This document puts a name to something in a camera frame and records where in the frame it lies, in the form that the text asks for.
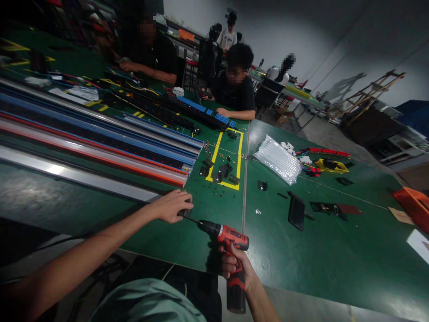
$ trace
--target person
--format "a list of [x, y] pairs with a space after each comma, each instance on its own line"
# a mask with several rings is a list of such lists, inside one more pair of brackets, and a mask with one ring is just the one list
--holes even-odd
[[220, 115], [252, 121], [256, 115], [255, 98], [253, 95], [252, 80], [247, 75], [253, 62], [252, 49], [243, 43], [231, 47], [227, 53], [227, 70], [222, 72], [211, 93], [211, 101], [223, 104], [234, 111], [224, 108], [216, 110]]
[[[3, 298], [0, 299], [2, 305], [8, 308], [7, 313], [14, 314], [7, 320], [39, 319], [45, 311], [82, 283], [143, 226], [155, 219], [161, 219], [170, 224], [177, 223], [183, 220], [178, 212], [192, 208], [192, 195], [186, 191], [174, 190], [84, 240], [19, 282], [8, 284], [1, 293]], [[224, 247], [219, 246], [219, 251], [224, 252]], [[222, 257], [223, 276], [226, 279], [229, 278], [231, 272], [235, 271], [234, 264], [239, 258], [244, 268], [246, 298], [254, 321], [279, 321], [247, 255], [233, 245], [230, 251], [233, 256]], [[137, 279], [117, 286], [105, 296], [90, 321], [206, 321], [205, 316], [195, 307], [190, 298], [184, 295], [186, 288], [185, 293], [182, 293], [167, 284], [164, 278], [162, 280]]]
[[120, 67], [175, 85], [178, 62], [173, 43], [156, 27], [154, 15], [143, 4], [125, 5], [121, 43], [122, 57], [127, 59], [121, 60]]
[[234, 12], [228, 15], [228, 28], [222, 30], [217, 40], [217, 43], [223, 49], [228, 51], [233, 45], [237, 43], [237, 34], [234, 32], [234, 26], [236, 25], [237, 15]]

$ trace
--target table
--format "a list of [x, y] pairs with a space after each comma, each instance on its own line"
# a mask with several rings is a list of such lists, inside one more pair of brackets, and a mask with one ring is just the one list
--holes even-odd
[[[68, 45], [47, 34], [20, 28], [9, 30], [5, 38], [23, 46], [39, 49], [53, 57], [54, 69], [73, 75], [96, 78], [106, 66], [98, 56], [86, 49], [76, 52], [52, 52], [47, 46]], [[0, 68], [2, 75], [22, 79], [29, 72], [25, 67]], [[155, 89], [162, 90], [161, 84]], [[204, 102], [215, 109], [213, 102]], [[90, 107], [98, 110], [100, 106]], [[116, 114], [114, 106], [104, 110]], [[277, 141], [292, 143], [296, 149], [318, 147], [305, 139], [281, 131], [258, 120], [237, 122], [242, 132], [242, 153], [253, 154], [268, 134]], [[201, 126], [200, 138], [215, 142], [219, 132]], [[0, 135], [0, 140], [21, 147], [30, 142]], [[238, 162], [238, 140], [222, 136], [220, 148]], [[87, 167], [109, 170], [113, 175], [154, 188], [171, 189], [162, 183], [128, 174], [120, 170], [81, 160], [57, 151], [37, 147]], [[202, 153], [197, 165], [206, 156]], [[286, 185], [276, 174], [259, 161], [241, 160], [240, 189], [223, 189], [222, 197], [208, 188], [208, 181], [194, 171], [186, 186], [194, 195], [193, 217], [223, 223], [241, 230], [250, 238], [248, 256], [263, 284], [302, 292], [332, 301], [347, 303], [386, 314], [410, 319], [429, 318], [429, 274], [427, 263], [406, 243], [414, 226], [398, 222], [386, 209], [401, 209], [391, 191], [401, 188], [391, 176], [365, 164], [356, 165], [343, 176], [354, 182], [341, 186], [338, 174], [327, 173], [320, 178], [301, 174], [298, 182]], [[215, 167], [223, 162], [217, 156]], [[268, 182], [268, 190], [257, 189], [257, 181]], [[3, 218], [45, 228], [73, 236], [98, 231], [135, 211], [141, 205], [126, 198], [89, 189], [41, 173], [0, 163], [0, 214]], [[287, 221], [289, 200], [277, 195], [292, 191], [306, 201], [345, 203], [358, 207], [362, 215], [349, 215], [343, 222], [335, 216], [313, 213], [316, 221], [305, 221], [303, 232]], [[122, 248], [138, 254], [158, 258], [194, 269], [216, 272], [219, 259], [211, 251], [209, 237], [188, 221], [168, 225], [154, 221], [138, 231]]]
[[[265, 76], [264, 73], [258, 72], [258, 71], [254, 70], [254, 69], [250, 69], [248, 74], [252, 78], [253, 81], [256, 81], [256, 82], [259, 82], [259, 83], [262, 81], [262, 77]], [[301, 90], [298, 87], [296, 87], [295, 84], [288, 83], [287, 85], [290, 86], [290, 87], [292, 87], [292, 88]], [[306, 103], [306, 104], [309, 104], [309, 105], [313, 106], [317, 110], [317, 113], [314, 114], [303, 126], [299, 125], [298, 120], [305, 113], [305, 109], [303, 109], [303, 111], [301, 112], [300, 115], [298, 115], [298, 117], [296, 117], [295, 115], [293, 116], [294, 120], [295, 120], [295, 122], [296, 122], [296, 124], [297, 124], [297, 126], [299, 128], [298, 131], [297, 131], [297, 133], [299, 133], [300, 131], [302, 131], [308, 124], [310, 124], [310, 122], [316, 116], [318, 116], [321, 112], [323, 112], [325, 110], [325, 107], [326, 107], [325, 104], [323, 104], [323, 103], [319, 102], [318, 100], [316, 100], [314, 98], [314, 96], [312, 96], [312, 95], [310, 95], [310, 97], [305, 97], [305, 96], [303, 96], [303, 95], [301, 95], [301, 94], [299, 94], [297, 92], [294, 92], [293, 90], [288, 89], [286, 86], [282, 90], [282, 93], [285, 94], [285, 95], [291, 96], [293, 98], [296, 98], [296, 99], [298, 99], [300, 101], [299, 104], [292, 111], [293, 113], [295, 113], [295, 111], [301, 106], [301, 104], [303, 102]]]

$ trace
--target white paper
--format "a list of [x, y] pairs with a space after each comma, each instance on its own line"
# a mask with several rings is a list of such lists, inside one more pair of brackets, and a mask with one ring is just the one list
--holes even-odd
[[82, 97], [88, 101], [98, 101], [98, 92], [96, 89], [89, 89], [83, 86], [74, 86], [67, 90], [70, 94]]
[[83, 100], [83, 99], [81, 99], [81, 98], [78, 98], [78, 97], [76, 97], [76, 96], [73, 96], [73, 95], [69, 95], [69, 94], [64, 93], [62, 90], [60, 90], [60, 89], [59, 89], [59, 88], [57, 88], [57, 87], [55, 87], [54, 89], [51, 89], [49, 92], [50, 92], [50, 93], [52, 93], [52, 94], [55, 94], [55, 95], [61, 96], [61, 97], [63, 97], [63, 98], [66, 98], [66, 99], [68, 99], [68, 100], [70, 100], [70, 101], [73, 101], [73, 102], [76, 102], [76, 103], [82, 104], [82, 105], [85, 105], [85, 103], [88, 103], [88, 101], [85, 101], [85, 100]]
[[429, 241], [417, 229], [413, 230], [407, 243], [429, 264]]

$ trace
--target hair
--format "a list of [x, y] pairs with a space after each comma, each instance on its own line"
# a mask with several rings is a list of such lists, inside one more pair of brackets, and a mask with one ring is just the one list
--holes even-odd
[[237, 43], [227, 53], [228, 66], [238, 66], [249, 69], [253, 62], [253, 52], [249, 45]]

